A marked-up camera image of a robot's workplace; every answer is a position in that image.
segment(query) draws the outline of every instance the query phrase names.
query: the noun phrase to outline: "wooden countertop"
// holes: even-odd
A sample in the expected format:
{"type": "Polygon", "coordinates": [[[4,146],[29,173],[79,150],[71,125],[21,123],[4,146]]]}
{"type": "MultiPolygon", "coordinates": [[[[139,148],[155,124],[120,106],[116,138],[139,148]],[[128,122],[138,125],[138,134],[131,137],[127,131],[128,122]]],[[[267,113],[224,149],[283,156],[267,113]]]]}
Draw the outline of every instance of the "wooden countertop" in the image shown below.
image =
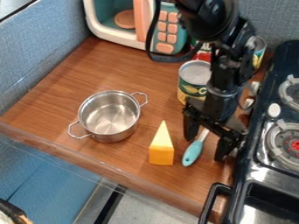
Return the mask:
{"type": "MultiPolygon", "coordinates": [[[[91,37],[0,118],[0,132],[198,215],[214,182],[231,184],[233,160],[213,160],[218,138],[210,134],[200,159],[188,168],[181,165],[190,143],[184,140],[182,105],[177,100],[179,67],[150,61],[144,51],[91,37]],[[68,136],[66,128],[76,121],[81,103],[109,89],[149,96],[134,135],[119,143],[68,136]],[[175,147],[173,166],[148,162],[148,147],[162,120],[175,147]]],[[[75,131],[84,133],[80,128],[75,131]]],[[[222,207],[223,200],[214,211],[222,207]]]]}

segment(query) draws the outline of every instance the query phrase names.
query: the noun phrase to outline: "pot rim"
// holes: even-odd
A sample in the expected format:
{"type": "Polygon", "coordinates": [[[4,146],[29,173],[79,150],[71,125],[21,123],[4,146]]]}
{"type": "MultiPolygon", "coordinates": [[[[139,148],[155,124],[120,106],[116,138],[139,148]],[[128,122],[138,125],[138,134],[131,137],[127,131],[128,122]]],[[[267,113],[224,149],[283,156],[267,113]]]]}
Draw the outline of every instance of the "pot rim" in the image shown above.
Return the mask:
{"type": "Polygon", "coordinates": [[[132,127],[136,126],[136,124],[139,121],[140,114],[141,114],[140,103],[132,94],[128,94],[128,93],[126,93],[124,91],[121,91],[121,90],[107,90],[107,91],[102,91],[102,92],[99,92],[99,93],[96,93],[96,94],[92,94],[89,97],[87,97],[86,100],[81,103],[81,105],[78,109],[77,117],[78,117],[78,121],[79,121],[80,125],[82,125],[82,127],[85,130],[87,130],[89,133],[91,133],[92,135],[103,136],[103,137],[112,137],[112,136],[115,136],[115,135],[119,135],[119,134],[121,134],[125,131],[128,131],[132,127]],[[136,108],[137,108],[137,116],[136,116],[135,122],[131,126],[127,127],[125,130],[123,130],[121,132],[114,133],[114,134],[98,134],[98,133],[95,133],[95,132],[89,130],[86,127],[86,125],[83,124],[82,119],[80,118],[81,110],[83,109],[84,105],[87,104],[91,99],[93,99],[97,95],[111,95],[111,94],[123,94],[123,95],[126,95],[130,100],[132,100],[132,102],[136,105],[136,108]]]}

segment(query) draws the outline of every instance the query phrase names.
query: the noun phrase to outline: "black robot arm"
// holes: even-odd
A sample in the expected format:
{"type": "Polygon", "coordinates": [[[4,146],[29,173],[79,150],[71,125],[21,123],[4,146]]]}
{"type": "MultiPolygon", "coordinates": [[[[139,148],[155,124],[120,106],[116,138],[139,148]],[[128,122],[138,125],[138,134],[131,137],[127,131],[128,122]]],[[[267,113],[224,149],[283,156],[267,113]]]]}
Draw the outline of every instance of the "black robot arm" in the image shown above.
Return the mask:
{"type": "MultiPolygon", "coordinates": [[[[148,55],[151,55],[150,42],[160,10],[160,0],[155,1],[158,6],[147,36],[148,55]]],[[[189,56],[201,47],[202,42],[208,42],[212,47],[212,75],[206,85],[205,102],[187,99],[188,103],[184,108],[184,136],[187,140],[192,140],[200,125],[218,135],[221,130],[215,155],[215,159],[220,161],[233,148],[240,146],[247,133],[245,126],[233,118],[233,114],[239,105],[245,83],[254,74],[255,29],[250,21],[239,15],[238,4],[234,0],[173,2],[179,10],[180,23],[190,36],[199,41],[196,49],[189,52],[189,56]]],[[[173,59],[171,56],[161,57],[164,60],[159,60],[159,56],[151,58],[162,62],[171,62],[173,59]]],[[[183,56],[180,59],[189,60],[190,57],[183,56]]]]}

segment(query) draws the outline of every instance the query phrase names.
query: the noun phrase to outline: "cheese wedge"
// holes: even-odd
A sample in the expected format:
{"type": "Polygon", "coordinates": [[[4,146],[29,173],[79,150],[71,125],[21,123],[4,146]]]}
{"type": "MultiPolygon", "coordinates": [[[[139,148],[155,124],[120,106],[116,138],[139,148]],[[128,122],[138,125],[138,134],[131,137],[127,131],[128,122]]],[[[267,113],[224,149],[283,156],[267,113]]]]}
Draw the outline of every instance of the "cheese wedge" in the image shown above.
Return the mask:
{"type": "Polygon", "coordinates": [[[174,149],[166,122],[160,128],[149,147],[149,163],[153,165],[173,165],[174,149]]]}

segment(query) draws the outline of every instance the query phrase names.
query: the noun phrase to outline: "white knob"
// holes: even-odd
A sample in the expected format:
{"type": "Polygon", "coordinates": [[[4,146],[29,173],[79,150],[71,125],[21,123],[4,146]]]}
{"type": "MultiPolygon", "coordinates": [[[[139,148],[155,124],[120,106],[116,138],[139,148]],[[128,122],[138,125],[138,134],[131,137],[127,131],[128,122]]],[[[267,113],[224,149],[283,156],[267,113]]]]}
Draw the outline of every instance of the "white knob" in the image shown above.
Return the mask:
{"type": "Polygon", "coordinates": [[[255,97],[258,94],[260,83],[258,81],[253,81],[250,86],[251,89],[249,95],[255,97]]]}
{"type": "Polygon", "coordinates": [[[272,118],[276,118],[281,112],[281,106],[279,106],[277,103],[272,103],[268,108],[268,115],[272,118]]]}
{"type": "Polygon", "coordinates": [[[254,104],[254,100],[253,99],[250,99],[250,98],[247,98],[244,102],[244,105],[243,105],[243,108],[245,109],[245,115],[250,115],[251,114],[251,111],[253,110],[252,108],[249,109],[252,105],[254,104]]]}

